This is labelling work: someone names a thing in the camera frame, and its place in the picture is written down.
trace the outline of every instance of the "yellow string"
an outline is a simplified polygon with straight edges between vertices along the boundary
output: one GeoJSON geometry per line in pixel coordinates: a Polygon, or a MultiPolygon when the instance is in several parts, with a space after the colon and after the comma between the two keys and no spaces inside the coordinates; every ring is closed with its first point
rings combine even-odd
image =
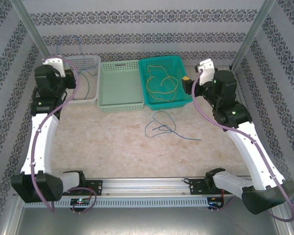
{"type": "Polygon", "coordinates": [[[168,72],[166,71],[166,69],[165,69],[164,67],[162,67],[162,66],[153,66],[153,65],[149,65],[149,66],[147,67],[147,70],[148,70],[148,73],[149,73],[149,79],[148,79],[147,82],[146,82],[146,90],[148,91],[149,95],[150,95],[152,98],[157,99],[157,100],[161,100],[161,101],[165,101],[165,102],[173,102],[174,99],[175,99],[175,97],[176,97],[176,95],[177,95],[178,80],[177,80],[175,77],[170,76],[170,75],[168,74],[168,72]],[[167,77],[165,77],[165,78],[162,80],[160,86],[163,85],[163,82],[164,82],[166,79],[169,79],[169,80],[172,82],[172,84],[175,86],[175,88],[174,88],[172,91],[169,91],[169,92],[155,92],[155,91],[152,91],[152,90],[148,87],[148,83],[151,81],[151,79],[154,78],[154,76],[152,76],[152,74],[151,74],[151,72],[150,72],[150,69],[149,69],[150,67],[153,67],[153,68],[162,68],[162,69],[165,71],[165,73],[167,74],[167,77]],[[153,93],[153,94],[154,94],[154,93],[158,93],[158,94],[170,94],[170,93],[173,93],[173,92],[175,92],[175,94],[174,94],[174,97],[173,97],[172,100],[166,100],[166,99],[162,99],[162,98],[156,98],[156,97],[154,97],[154,96],[152,95],[152,93],[153,93]]]}

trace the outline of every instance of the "white basket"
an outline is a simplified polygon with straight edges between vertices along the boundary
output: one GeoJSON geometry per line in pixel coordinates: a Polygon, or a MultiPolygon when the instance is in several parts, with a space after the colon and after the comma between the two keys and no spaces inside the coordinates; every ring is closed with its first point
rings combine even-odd
{"type": "MultiPolygon", "coordinates": [[[[68,104],[95,104],[99,94],[101,58],[97,55],[77,55],[66,57],[66,59],[75,65],[77,71],[87,70],[92,75],[96,74],[95,76],[91,76],[88,72],[83,71],[82,73],[86,76],[88,82],[86,78],[80,74],[79,88],[74,96],[75,100],[71,100],[68,104]]],[[[70,97],[73,93],[73,89],[69,89],[67,92],[68,97],[70,97]]]]}

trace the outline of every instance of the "beige floor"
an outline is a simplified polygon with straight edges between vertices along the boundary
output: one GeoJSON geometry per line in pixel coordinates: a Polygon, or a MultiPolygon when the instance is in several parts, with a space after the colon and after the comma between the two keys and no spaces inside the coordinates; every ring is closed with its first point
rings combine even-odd
{"type": "MultiPolygon", "coordinates": [[[[187,71],[195,76],[193,68],[187,71]]],[[[197,101],[212,117],[208,103],[201,97],[197,101]]],[[[53,173],[81,169],[87,178],[191,177],[223,167],[236,175],[249,175],[232,140],[202,118],[193,103],[166,112],[174,119],[177,133],[202,141],[184,140],[173,133],[147,138],[144,129],[155,113],[147,106],[118,113],[102,113],[91,105],[65,107],[53,142],[53,173]]],[[[170,124],[166,115],[158,117],[170,124]]]]}

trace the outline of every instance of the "patterned wallpaper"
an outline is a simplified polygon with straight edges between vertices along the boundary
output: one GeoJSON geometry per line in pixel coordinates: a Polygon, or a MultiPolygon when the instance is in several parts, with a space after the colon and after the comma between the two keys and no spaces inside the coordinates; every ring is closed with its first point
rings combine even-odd
{"type": "Polygon", "coordinates": [[[0,222],[12,196],[10,177],[27,154],[33,69],[40,59],[11,3],[0,0],[0,222]]]}
{"type": "Polygon", "coordinates": [[[275,3],[236,72],[265,148],[294,180],[294,0],[275,3]]]}
{"type": "Polygon", "coordinates": [[[179,55],[230,65],[264,0],[25,0],[52,54],[103,61],[179,55]]]}

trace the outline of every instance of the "robotic arm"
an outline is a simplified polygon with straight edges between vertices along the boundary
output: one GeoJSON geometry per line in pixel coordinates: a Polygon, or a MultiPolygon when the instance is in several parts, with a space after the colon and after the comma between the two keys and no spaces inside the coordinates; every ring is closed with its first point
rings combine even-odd
{"type": "MultiPolygon", "coordinates": [[[[274,167],[264,147],[262,146],[252,118],[247,108],[236,101],[237,81],[230,71],[217,70],[211,59],[202,61],[196,66],[203,73],[195,86],[195,96],[203,96],[212,107],[213,116],[217,123],[241,130],[252,136],[262,149],[278,182],[288,196],[294,194],[293,180],[286,181],[274,167]]],[[[192,80],[182,79],[183,89],[187,94],[192,93],[192,80]]],[[[243,135],[227,131],[236,144],[251,175],[251,181],[234,176],[223,168],[217,168],[206,173],[205,183],[208,188],[224,189],[241,198],[247,209],[258,214],[285,202],[281,191],[272,179],[256,146],[243,135]]]]}
{"type": "MultiPolygon", "coordinates": [[[[32,134],[29,151],[20,175],[11,177],[11,185],[26,203],[40,202],[31,180],[31,149],[35,132],[42,120],[60,106],[66,96],[66,89],[76,87],[71,69],[65,70],[63,61],[58,58],[48,59],[44,65],[35,69],[37,89],[34,91],[31,107],[32,134]]],[[[63,192],[74,187],[85,187],[86,179],[82,171],[64,172],[58,178],[51,175],[51,147],[53,136],[58,126],[60,112],[56,112],[45,122],[38,136],[35,149],[35,178],[37,185],[47,201],[58,201],[63,192]]]]}

